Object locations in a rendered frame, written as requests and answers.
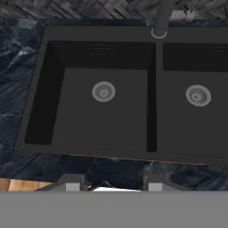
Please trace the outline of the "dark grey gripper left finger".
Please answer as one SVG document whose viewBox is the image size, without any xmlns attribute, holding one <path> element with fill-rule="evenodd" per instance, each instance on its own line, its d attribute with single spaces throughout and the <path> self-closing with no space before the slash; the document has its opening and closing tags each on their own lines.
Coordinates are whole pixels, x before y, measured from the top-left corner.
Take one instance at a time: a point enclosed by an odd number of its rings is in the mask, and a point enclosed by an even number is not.
<svg viewBox="0 0 228 228">
<path fill-rule="evenodd" d="M 64 174 L 56 183 L 41 187 L 38 191 L 85 191 L 85 176 L 83 174 Z"/>
</svg>

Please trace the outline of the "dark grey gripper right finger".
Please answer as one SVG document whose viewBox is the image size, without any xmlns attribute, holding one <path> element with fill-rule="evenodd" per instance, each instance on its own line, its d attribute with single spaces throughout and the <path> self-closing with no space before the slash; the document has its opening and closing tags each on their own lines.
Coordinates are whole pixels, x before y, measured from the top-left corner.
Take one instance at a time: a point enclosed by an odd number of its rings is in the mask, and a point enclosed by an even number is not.
<svg viewBox="0 0 228 228">
<path fill-rule="evenodd" d="M 144 191 L 190 191 L 190 188 L 172 183 L 160 175 L 144 175 L 142 178 Z"/>
</svg>

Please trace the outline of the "black double sink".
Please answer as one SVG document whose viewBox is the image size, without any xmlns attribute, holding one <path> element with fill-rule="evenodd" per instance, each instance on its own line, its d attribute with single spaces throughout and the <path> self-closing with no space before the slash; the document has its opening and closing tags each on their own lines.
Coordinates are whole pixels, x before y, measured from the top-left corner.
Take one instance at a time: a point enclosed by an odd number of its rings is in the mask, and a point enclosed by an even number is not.
<svg viewBox="0 0 228 228">
<path fill-rule="evenodd" d="M 46 26 L 15 147 L 228 166 L 228 26 Z"/>
</svg>

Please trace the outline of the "dark grey tap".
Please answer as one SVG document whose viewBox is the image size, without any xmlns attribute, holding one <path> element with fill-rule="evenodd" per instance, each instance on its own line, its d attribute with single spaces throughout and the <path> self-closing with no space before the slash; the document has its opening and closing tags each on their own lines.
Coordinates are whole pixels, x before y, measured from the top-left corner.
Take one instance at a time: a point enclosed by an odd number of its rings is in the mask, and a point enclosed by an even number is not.
<svg viewBox="0 0 228 228">
<path fill-rule="evenodd" d="M 193 0 L 189 10 L 176 10 L 176 0 L 160 0 L 157 18 L 151 30 L 151 34 L 156 39 L 162 39 L 167 35 L 169 22 L 193 21 L 195 8 L 199 0 Z"/>
</svg>

